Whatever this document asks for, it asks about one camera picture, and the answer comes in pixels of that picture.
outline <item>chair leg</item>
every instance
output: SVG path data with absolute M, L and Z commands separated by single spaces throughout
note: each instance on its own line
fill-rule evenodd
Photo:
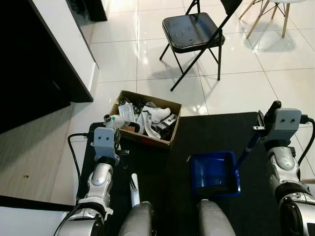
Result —
M 248 35 L 247 35 L 246 38 L 249 38 L 249 36 L 252 34 L 252 31 L 254 30 L 254 28 L 256 27 L 256 25 L 257 25 L 257 23 L 258 23 L 258 21 L 260 20 L 260 17 L 264 14 L 264 12 L 265 12 L 265 10 L 266 10 L 266 8 L 267 8 L 267 6 L 268 6 L 268 3 L 269 3 L 269 0 L 266 1 L 264 7 L 262 8 L 262 10 L 261 10 L 259 16 L 257 17 L 255 23 L 253 24 L 253 26 L 252 26 L 252 28 L 251 28 L 251 31 L 248 33 Z
M 171 92 L 174 90 L 174 88 L 179 84 L 179 82 L 183 79 L 183 77 L 188 73 L 188 71 L 192 68 L 192 66 L 196 63 L 196 61 L 199 59 L 199 57 L 204 53 L 205 49 L 202 49 L 201 52 L 195 57 L 195 59 L 192 61 L 192 63 L 188 66 L 188 68 L 184 71 L 182 76 L 176 81 L 174 86 L 171 88 Z
M 284 16 L 284 24 L 283 24 L 282 38 L 284 38 L 284 36 L 285 36 L 287 18 L 289 17 L 289 10 L 290 10 L 290 3 L 287 3 L 287 4 L 286 4 L 286 8 L 285 8 L 285 16 Z
M 169 43 L 167 44 L 166 48 L 164 49 L 162 55 L 159 57 L 159 60 L 162 60 L 162 58 L 163 58 L 164 54 L 166 53 L 168 47 L 169 47 Z
M 248 5 L 248 7 L 246 8 L 246 10 L 241 14 L 241 16 L 240 16 L 239 19 L 241 19 L 241 18 L 245 15 L 245 13 L 251 8 L 251 6 L 254 5 L 254 3 L 255 3 L 256 1 L 257 1 L 257 0 L 252 0 L 252 2 Z
M 278 4 L 276 3 L 276 6 L 275 6 L 275 9 L 274 9 L 274 12 L 272 13 L 272 16 L 271 16 L 271 19 L 273 19 L 273 18 L 274 18 L 275 13 L 276 13 L 276 11 L 277 11 L 277 8 L 278 8 Z
M 221 75 L 221 53 L 222 53 L 222 45 L 219 46 L 219 58 L 218 58 L 218 81 L 220 81 Z

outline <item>white tile floor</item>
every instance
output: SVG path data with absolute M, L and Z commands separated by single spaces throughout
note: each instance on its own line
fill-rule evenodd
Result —
M 162 20 L 184 14 L 190 2 L 111 0 L 108 22 L 96 23 L 92 37 L 92 52 L 101 67 L 96 97 L 91 104 L 75 105 L 68 134 L 86 132 L 92 122 L 102 121 L 122 89 L 182 103 L 183 116 L 258 109 L 266 112 L 272 101 L 279 99 L 284 107 L 301 109 L 315 118 L 315 0 L 291 5 L 284 39 L 281 39 L 284 17 L 277 11 L 273 20 L 270 12 L 260 19 L 249 40 L 246 33 L 260 5 L 252 7 L 239 20 L 238 16 L 251 2 L 244 0 L 223 28 L 226 42 L 222 47 L 221 81 L 216 81 L 216 63 L 205 53 L 174 92 L 170 92 L 181 73 L 170 50 L 163 61 L 158 60 L 167 44 Z M 220 0 L 200 2 L 201 10 L 219 24 L 225 14 Z M 194 57 L 194 53 L 182 54 L 179 59 L 185 67 Z M 292 138 L 298 155 L 307 145 L 310 133 L 311 128 L 303 125 Z M 75 140 L 80 141 L 75 148 L 82 152 L 86 142 Z M 63 158 L 71 158 L 67 145 Z M 301 169 L 302 177 L 315 177 L 315 145 Z M 67 189 L 58 184 L 56 181 L 55 191 Z M 72 180 L 63 184 L 74 189 Z M 63 195 L 61 199 L 58 196 L 53 193 L 52 200 L 65 201 Z

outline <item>black rug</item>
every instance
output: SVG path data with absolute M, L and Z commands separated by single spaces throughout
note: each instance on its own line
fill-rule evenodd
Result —
M 194 153 L 232 150 L 239 156 L 252 136 L 257 113 L 183 117 L 172 150 L 165 151 L 121 140 L 122 149 L 130 150 L 126 162 L 138 174 L 140 199 L 152 203 L 155 228 L 160 236 L 195 236 L 198 231 L 196 202 L 190 197 L 189 163 Z M 94 123 L 93 131 L 102 123 Z M 87 191 L 87 179 L 94 166 L 94 148 L 88 139 L 83 164 L 80 196 Z M 273 236 L 277 233 L 277 204 L 266 175 L 266 152 L 256 147 L 240 169 L 241 195 L 215 199 L 237 236 Z M 108 235 L 116 236 L 131 209 L 127 172 L 115 167 Z

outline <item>open cardboard box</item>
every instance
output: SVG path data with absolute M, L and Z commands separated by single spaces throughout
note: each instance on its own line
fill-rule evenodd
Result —
M 149 101 L 153 101 L 158 107 L 161 107 L 161 108 L 167 108 L 168 107 L 171 110 L 171 114 L 178 115 L 178 118 L 177 118 L 177 121 L 175 124 L 175 128 L 174 128 L 174 131 L 173 131 L 173 134 L 172 134 L 170 141 L 155 139 L 155 138 L 151 138 L 149 136 L 143 135 L 143 134 L 138 134 L 138 133 L 134 133 L 132 131 L 121 129 L 121 136 L 123 138 L 133 140 L 133 141 L 136 141 L 139 143 L 143 143 L 146 145 L 158 147 L 158 148 L 170 149 L 172 142 L 175 138 L 177 126 L 178 126 L 179 119 L 180 119 L 182 105 L 179 103 L 166 101 L 166 100 L 159 99 L 156 97 L 150 97 L 150 96 L 146 96 L 146 95 L 142 95 L 142 94 L 138 94 L 138 93 L 134 93 L 134 92 L 129 92 L 129 91 L 124 91 L 124 90 L 121 91 L 117 100 L 120 100 L 123 97 L 127 97 L 132 103 L 135 103 L 138 99 L 140 99 L 144 103 L 149 102 Z M 117 104 L 114 104 L 112 111 L 110 112 L 110 115 L 119 115 L 119 110 L 118 110 Z

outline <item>blue plastic tray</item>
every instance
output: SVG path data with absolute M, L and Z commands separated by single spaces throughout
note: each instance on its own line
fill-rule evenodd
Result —
M 241 193 L 240 175 L 233 171 L 236 158 L 231 151 L 194 154 L 190 158 L 193 197 L 235 196 Z

